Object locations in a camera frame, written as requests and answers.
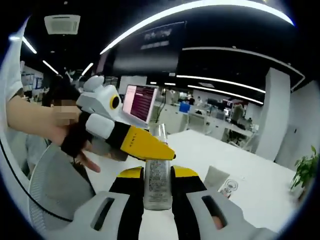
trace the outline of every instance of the ceiling light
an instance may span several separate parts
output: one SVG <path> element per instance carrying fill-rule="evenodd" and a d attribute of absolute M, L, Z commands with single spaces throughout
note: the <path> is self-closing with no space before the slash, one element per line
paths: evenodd
<path fill-rule="evenodd" d="M 206 87 L 206 88 L 215 88 L 215 86 L 213 86 L 211 83 L 207 83 L 207 82 L 199 82 L 199 84 L 201 85 L 201 86 L 204 86 L 204 87 Z"/>
<path fill-rule="evenodd" d="M 20 37 L 11 35 L 11 36 L 9 36 L 9 40 L 10 41 L 18 41 L 18 40 L 20 40 Z"/>
<path fill-rule="evenodd" d="M 31 46 L 31 44 L 28 42 L 28 40 L 24 36 L 22 37 L 22 41 L 31 50 L 31 52 L 33 52 L 34 54 L 37 54 L 37 51 L 34 49 L 33 46 Z"/>
<path fill-rule="evenodd" d="M 305 79 L 306 76 L 303 75 L 300 71 L 298 71 L 297 69 L 293 68 L 291 65 L 288 65 L 286 63 L 284 63 L 283 61 L 280 61 L 278 59 L 275 59 L 271 56 L 267 56 L 261 53 L 257 53 L 255 51 L 249 51 L 249 50 L 244 50 L 244 49 L 233 49 L 231 47 L 223 47 L 223 46 L 196 46 L 196 47 L 185 47 L 182 49 L 183 51 L 189 51 L 189 50 L 223 50 L 223 51 L 232 51 L 232 52 L 238 52 L 238 53 L 244 53 L 244 54 L 251 54 L 251 55 L 255 55 L 264 59 L 268 59 L 270 61 L 273 61 L 277 64 L 281 64 L 282 66 L 285 66 L 286 68 L 294 71 L 295 73 L 299 74 L 302 78 L 293 86 L 291 87 L 291 91 L 293 91 L 294 89 L 296 89 Z"/>
<path fill-rule="evenodd" d="M 105 47 L 105 49 L 100 52 L 100 54 L 105 53 L 109 49 L 113 48 L 116 44 L 118 44 L 120 41 L 122 41 L 124 38 L 128 37 L 130 34 L 134 33 L 135 31 L 143 28 L 144 26 L 153 23 L 159 19 L 162 19 L 164 17 L 170 16 L 172 14 L 176 14 L 179 12 L 183 12 L 186 10 L 194 9 L 194 8 L 200 8 L 200 7 L 207 7 L 207 6 L 219 6 L 219 5 L 224 5 L 224 6 L 241 6 L 241 7 L 248 7 L 248 8 L 253 8 L 253 9 L 258 9 L 270 14 L 273 14 L 286 22 L 293 24 L 291 19 L 285 15 L 283 12 L 276 10 L 272 7 L 269 7 L 267 5 L 264 5 L 262 3 L 258 2 L 253 2 L 249 0 L 200 0 L 200 1 L 193 1 L 193 2 L 188 2 L 185 4 L 181 4 L 179 6 L 175 6 L 172 8 L 169 8 L 167 10 L 161 11 L 153 16 L 148 17 L 147 19 L 139 22 L 137 25 L 134 25 L 127 31 L 125 31 L 123 34 L 118 36 L 115 40 L 113 40 L 108 46 Z"/>
<path fill-rule="evenodd" d="M 52 71 L 55 72 L 55 74 L 59 74 L 49 63 L 47 63 L 45 60 L 42 60 L 42 62 L 47 65 Z"/>
<path fill-rule="evenodd" d="M 228 94 L 228 95 L 235 96 L 235 97 L 238 97 L 238 98 L 241 98 L 241 99 L 246 99 L 246 100 L 255 102 L 255 103 L 257 103 L 257 104 L 262 104 L 262 105 L 264 104 L 262 101 L 254 100 L 254 99 L 252 99 L 252 98 L 249 98 L 249 97 L 246 97 L 246 96 L 241 96 L 241 95 L 234 94 L 234 93 L 227 92 L 227 91 L 216 90 L 216 89 L 207 88 L 207 87 L 203 87 L 203 86 L 188 85 L 188 87 L 189 87 L 189 88 L 194 88 L 194 89 L 202 89 L 202 90 L 217 92 L 217 93 L 221 93 L 221 94 Z"/>
<path fill-rule="evenodd" d="M 244 87 L 244 88 L 247 88 L 247 89 L 252 89 L 252 90 L 258 91 L 260 93 L 264 93 L 264 94 L 266 93 L 266 91 L 261 90 L 259 88 L 256 88 L 256 87 L 253 87 L 253 86 L 244 85 L 244 84 L 237 83 L 237 82 L 234 82 L 234 81 L 227 81 L 227 80 L 209 78 L 209 77 L 202 77 L 202 76 L 177 75 L 176 77 L 177 78 L 185 78 L 185 79 L 200 79 L 200 80 L 208 80 L 208 81 L 220 82 L 220 83 L 225 83 L 225 84 L 232 84 L 232 85 L 237 85 L 237 86 Z"/>
<path fill-rule="evenodd" d="M 85 68 L 85 70 L 81 73 L 81 75 L 82 75 L 82 76 L 85 75 L 86 72 L 92 67 L 93 64 L 94 64 L 94 63 L 91 62 L 91 63 Z"/>

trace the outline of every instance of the ceiling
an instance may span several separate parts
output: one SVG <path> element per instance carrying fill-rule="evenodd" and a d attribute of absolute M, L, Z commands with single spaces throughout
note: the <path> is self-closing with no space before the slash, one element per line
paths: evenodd
<path fill-rule="evenodd" d="M 27 66 L 47 74 L 53 74 L 42 63 L 46 60 L 59 73 L 68 70 L 82 72 L 89 63 L 96 63 L 99 53 L 117 36 L 140 21 L 164 9 L 191 2 L 183 0 L 119 0 L 112 3 L 103 0 L 87 1 L 55 0 L 39 5 L 30 17 L 25 37 L 36 49 L 33 54 L 22 46 L 21 58 Z M 312 9 L 303 3 L 274 0 L 256 0 L 280 9 L 295 26 L 260 10 L 239 6 L 208 6 L 190 9 L 153 22 L 142 30 L 164 24 L 186 21 L 184 48 L 224 47 L 260 53 L 285 64 L 305 75 L 299 87 L 318 78 Z M 44 17 L 57 14 L 80 15 L 77 35 L 48 35 Z M 222 79 L 264 90 L 265 76 L 270 67 L 290 75 L 291 86 L 301 80 L 301 75 L 272 60 L 252 54 L 227 50 L 183 50 L 179 56 L 176 73 Z M 197 85 L 195 79 L 170 78 L 178 85 Z M 215 89 L 264 100 L 264 94 L 244 87 L 213 82 Z"/>

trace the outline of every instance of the white table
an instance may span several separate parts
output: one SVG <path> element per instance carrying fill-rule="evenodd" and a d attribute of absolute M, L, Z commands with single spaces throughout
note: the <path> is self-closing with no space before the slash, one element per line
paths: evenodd
<path fill-rule="evenodd" d="M 289 195 L 295 174 L 292 170 L 193 130 L 169 135 L 168 144 L 176 153 L 172 164 L 193 169 L 202 180 L 210 165 L 240 179 L 239 188 L 230 200 L 242 209 L 244 218 L 255 227 L 279 232 L 294 213 L 295 204 Z M 88 157 L 101 167 L 100 173 L 87 170 L 96 192 L 108 191 L 121 171 L 144 165 L 132 157 L 126 162 L 90 153 Z M 171 211 L 145 211 L 139 236 L 139 239 L 154 236 L 178 239 Z"/>
<path fill-rule="evenodd" d="M 240 127 L 234 125 L 234 124 L 231 124 L 229 122 L 227 122 L 226 126 L 225 126 L 226 129 L 229 129 L 231 131 L 234 131 L 234 132 L 237 132 L 239 134 L 242 134 L 244 136 L 247 136 L 247 137 L 251 137 L 253 132 L 252 131 L 249 131 L 249 130 L 243 130 L 241 129 Z"/>
<path fill-rule="evenodd" d="M 209 116 L 207 118 L 207 121 L 210 123 L 210 128 L 211 128 L 211 134 L 209 134 L 209 136 L 218 140 L 223 139 L 225 129 L 232 130 L 234 132 L 237 132 L 247 137 L 251 137 L 253 134 L 249 130 L 243 130 L 232 123 L 229 123 L 225 120 L 221 120 L 212 116 Z"/>

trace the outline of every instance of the green leaves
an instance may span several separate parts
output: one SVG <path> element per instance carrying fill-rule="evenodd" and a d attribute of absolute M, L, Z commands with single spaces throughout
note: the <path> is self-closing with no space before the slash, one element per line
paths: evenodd
<path fill-rule="evenodd" d="M 311 150 L 312 150 L 312 152 L 314 153 L 314 155 L 317 154 L 316 148 L 315 148 L 314 146 L 312 146 L 312 145 L 311 145 Z"/>
<path fill-rule="evenodd" d="M 291 189 L 300 183 L 302 183 L 302 187 L 306 186 L 316 176 L 319 154 L 317 154 L 314 146 L 311 146 L 311 150 L 313 152 L 312 156 L 303 156 L 295 162 L 296 173 L 292 179 Z"/>

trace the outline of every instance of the monitor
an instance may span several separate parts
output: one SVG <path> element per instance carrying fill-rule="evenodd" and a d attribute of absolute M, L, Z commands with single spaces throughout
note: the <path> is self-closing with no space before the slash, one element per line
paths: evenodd
<path fill-rule="evenodd" d="M 157 86 L 128 85 L 124 96 L 123 112 L 149 124 L 157 91 Z"/>
<path fill-rule="evenodd" d="M 232 109 L 232 106 L 233 106 L 234 103 L 232 101 L 223 99 L 222 100 L 222 104 L 226 109 Z"/>
<path fill-rule="evenodd" d="M 218 105 L 218 101 L 212 98 L 208 98 L 207 103 L 212 105 L 212 106 L 217 106 Z"/>
<path fill-rule="evenodd" d="M 117 46 L 113 76 L 175 73 L 184 46 L 185 22 L 158 26 L 126 37 Z"/>

